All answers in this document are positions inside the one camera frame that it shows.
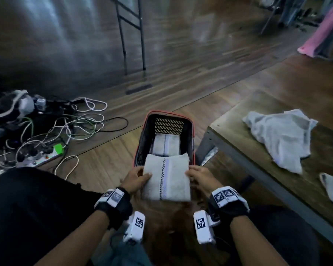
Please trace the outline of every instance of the person's left hand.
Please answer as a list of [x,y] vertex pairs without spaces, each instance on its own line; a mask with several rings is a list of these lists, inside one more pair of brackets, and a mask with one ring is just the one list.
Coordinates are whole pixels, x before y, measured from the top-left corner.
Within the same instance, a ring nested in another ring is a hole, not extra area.
[[144,166],[137,166],[130,170],[121,183],[120,187],[124,188],[130,195],[141,189],[152,177],[151,174],[143,174]]

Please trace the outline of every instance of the black plastic basket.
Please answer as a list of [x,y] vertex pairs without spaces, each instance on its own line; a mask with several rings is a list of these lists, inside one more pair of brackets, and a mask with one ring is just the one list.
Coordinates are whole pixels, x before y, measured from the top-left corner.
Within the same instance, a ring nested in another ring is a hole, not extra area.
[[180,154],[189,155],[190,164],[195,164],[194,123],[187,117],[165,111],[150,111],[144,121],[133,166],[144,165],[156,133],[180,135]]

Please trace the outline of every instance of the person's right hand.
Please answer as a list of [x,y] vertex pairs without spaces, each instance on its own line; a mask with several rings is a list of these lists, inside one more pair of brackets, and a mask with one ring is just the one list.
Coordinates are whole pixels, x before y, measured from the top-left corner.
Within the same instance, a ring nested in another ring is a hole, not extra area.
[[197,187],[207,196],[210,197],[211,192],[217,188],[222,188],[221,184],[213,174],[203,166],[190,165],[189,170],[185,174],[197,182]]

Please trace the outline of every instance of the wooden table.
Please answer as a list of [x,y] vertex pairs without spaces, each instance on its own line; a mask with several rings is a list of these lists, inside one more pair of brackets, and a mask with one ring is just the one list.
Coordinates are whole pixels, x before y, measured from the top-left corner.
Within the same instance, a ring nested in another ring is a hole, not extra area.
[[242,121],[249,111],[273,114],[291,109],[261,91],[253,93],[208,126],[196,164],[218,147],[333,243],[333,202],[319,178],[321,172],[333,175],[333,130],[320,123],[312,130],[311,156],[301,162],[303,174],[297,175],[278,167]]

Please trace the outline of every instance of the wooden floor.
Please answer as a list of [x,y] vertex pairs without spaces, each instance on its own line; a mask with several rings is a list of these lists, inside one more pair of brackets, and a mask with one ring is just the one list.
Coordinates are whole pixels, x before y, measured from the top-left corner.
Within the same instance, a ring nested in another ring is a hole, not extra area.
[[[307,116],[315,116],[320,123],[333,129],[333,63],[301,55],[291,56],[253,76],[182,107],[176,112],[193,119],[196,127],[195,145],[197,147],[205,129],[210,123],[257,89],[265,91],[291,107],[300,108]],[[98,192],[103,192],[108,188],[119,185],[120,181],[132,167],[132,160],[138,146],[140,134],[141,128],[135,129],[80,155],[79,166],[71,174],[69,181],[81,183],[84,189]],[[58,175],[65,176],[73,165],[75,165],[75,161],[68,161],[58,171]],[[222,153],[218,153],[213,157],[206,166],[223,184],[231,185],[235,188],[245,177],[245,172],[242,168]],[[282,205],[276,197],[259,183],[255,183],[247,190],[244,193],[244,197],[252,206],[261,204]],[[149,217],[149,220],[151,220],[149,221],[150,223],[160,224],[162,227],[164,225],[162,217],[170,218],[170,216],[173,216],[171,213],[174,213],[175,217],[178,217],[178,211],[182,211],[180,209],[186,207],[188,210],[184,212],[191,218],[191,210],[197,209],[198,206],[179,205],[178,207],[171,207],[167,205],[163,208],[164,206],[160,205],[158,207],[139,205],[139,207],[142,207],[142,210]],[[153,229],[155,232],[160,228],[154,227]],[[185,239],[189,239],[187,235],[191,237],[192,232],[187,231],[186,236],[184,235]],[[173,236],[167,239],[169,240],[167,242],[170,243],[173,241]],[[181,248],[185,250],[186,254],[192,257],[189,241],[185,240],[185,246]],[[321,240],[321,243],[324,248],[323,250],[325,250],[322,254],[323,259],[325,261],[333,261],[333,247],[324,240]],[[157,265],[163,265],[163,260],[158,260],[159,255],[155,257],[155,254],[159,254],[155,249],[158,250],[158,247],[162,249],[164,246],[158,246],[154,238],[148,238],[146,246],[154,262]],[[167,247],[170,254],[174,255],[172,247],[169,244],[167,244]],[[221,265],[220,261],[226,261],[228,258],[227,254],[218,253],[214,250],[215,259],[210,259],[208,257],[209,252],[210,250],[200,251],[200,260],[208,261],[212,265]],[[173,255],[170,257],[170,262],[174,263],[178,255],[175,254],[175,257]]]
[[[147,71],[141,71],[139,32],[123,23],[129,71],[124,76],[109,0],[0,0],[0,90],[87,96],[109,104],[106,118],[129,120],[123,131],[74,142],[72,154],[136,129],[151,109],[175,111],[280,62],[312,32],[279,31],[275,18],[259,36],[269,11],[250,6],[250,0],[142,1]],[[136,11],[136,0],[121,2]],[[153,87],[126,95],[145,84]],[[123,125],[112,121],[106,129]]]

